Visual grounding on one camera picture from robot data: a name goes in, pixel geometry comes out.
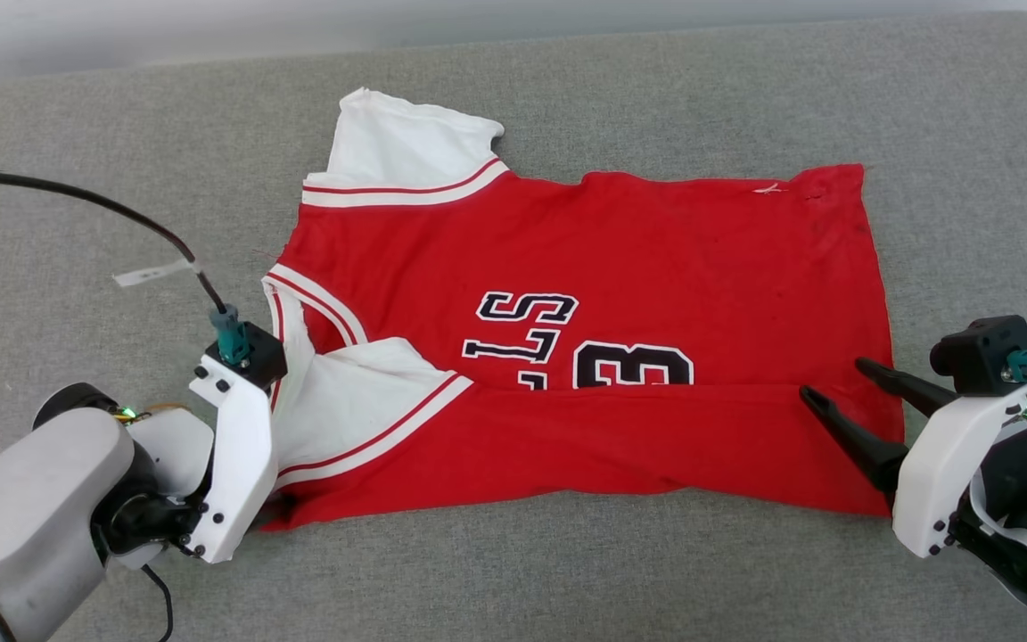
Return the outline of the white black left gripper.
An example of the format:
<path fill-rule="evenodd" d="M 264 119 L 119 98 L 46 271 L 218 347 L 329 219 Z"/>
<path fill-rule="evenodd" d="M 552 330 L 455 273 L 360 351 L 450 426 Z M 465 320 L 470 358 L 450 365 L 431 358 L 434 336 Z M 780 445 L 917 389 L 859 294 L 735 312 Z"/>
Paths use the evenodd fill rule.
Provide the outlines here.
<path fill-rule="evenodd" d="M 91 383 L 66 386 L 37 411 L 34 427 L 90 407 L 132 444 L 130 463 L 90 517 L 106 560 L 144 566 L 175 547 L 205 564 L 231 561 L 274 488 L 267 393 L 208 355 L 189 390 L 215 408 L 215 423 L 182 405 L 123 407 Z"/>

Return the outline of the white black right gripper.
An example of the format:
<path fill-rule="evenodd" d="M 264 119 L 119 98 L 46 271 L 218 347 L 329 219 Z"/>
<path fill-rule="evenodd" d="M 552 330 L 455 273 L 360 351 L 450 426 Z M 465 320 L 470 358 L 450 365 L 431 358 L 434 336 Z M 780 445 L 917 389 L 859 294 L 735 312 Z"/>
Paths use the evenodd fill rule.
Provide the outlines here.
<path fill-rule="evenodd" d="M 810 386 L 799 394 L 869 484 L 895 493 L 897 540 L 923 558 L 962 549 L 1027 606 L 1027 385 L 957 399 L 874 360 L 855 358 L 855 369 L 929 418 L 912 448 L 861 427 Z"/>

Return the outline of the red white basketball jersey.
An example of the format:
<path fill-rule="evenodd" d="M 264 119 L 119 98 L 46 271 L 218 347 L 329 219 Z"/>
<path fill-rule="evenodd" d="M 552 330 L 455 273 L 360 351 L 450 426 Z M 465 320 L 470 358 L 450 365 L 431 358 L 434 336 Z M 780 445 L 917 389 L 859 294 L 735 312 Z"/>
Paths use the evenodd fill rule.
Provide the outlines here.
<path fill-rule="evenodd" d="M 501 123 L 365 88 L 262 279 L 272 531 L 545 493 L 887 504 L 803 405 L 901 405 L 860 164 L 790 179 L 522 177 Z"/>

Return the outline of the grey fabric sofa seat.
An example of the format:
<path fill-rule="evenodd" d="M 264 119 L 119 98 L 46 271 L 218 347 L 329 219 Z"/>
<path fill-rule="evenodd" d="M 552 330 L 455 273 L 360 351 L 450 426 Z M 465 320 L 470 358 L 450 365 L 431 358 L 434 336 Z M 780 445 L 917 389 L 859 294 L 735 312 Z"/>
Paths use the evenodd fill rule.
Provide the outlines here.
<path fill-rule="evenodd" d="M 245 317 L 367 88 L 501 122 L 525 176 L 791 177 L 867 166 L 896 365 L 978 317 L 1027 318 L 1027 13 L 741 26 L 98 70 L 0 85 L 0 169 L 170 227 Z M 0 187 L 0 450 L 89 381 L 183 402 L 212 340 L 158 236 Z M 714 493 L 553 495 L 253 535 L 228 564 L 163 556 L 174 642 L 1027 642 L 977 561 L 921 560 L 883 522 Z"/>

